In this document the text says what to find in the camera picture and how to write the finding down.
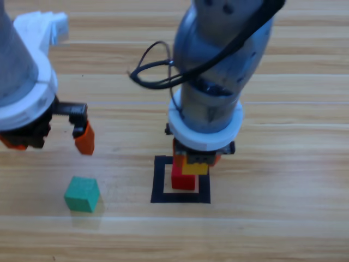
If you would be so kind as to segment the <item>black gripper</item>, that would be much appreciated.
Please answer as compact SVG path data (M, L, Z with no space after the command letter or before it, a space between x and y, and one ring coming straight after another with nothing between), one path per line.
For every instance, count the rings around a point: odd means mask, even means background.
M61 102L55 98L51 106L32 123L10 131L1 131L1 142L9 149L26 150L29 146L43 148L44 138L51 130L53 115L68 116L74 126L72 136L75 146L83 155L94 152L94 130L87 119L87 104Z
M208 164L209 166L214 166L223 154L235 153L234 141L215 151L198 151L184 146L176 138L173 138L172 148L174 163L179 168L187 164Z

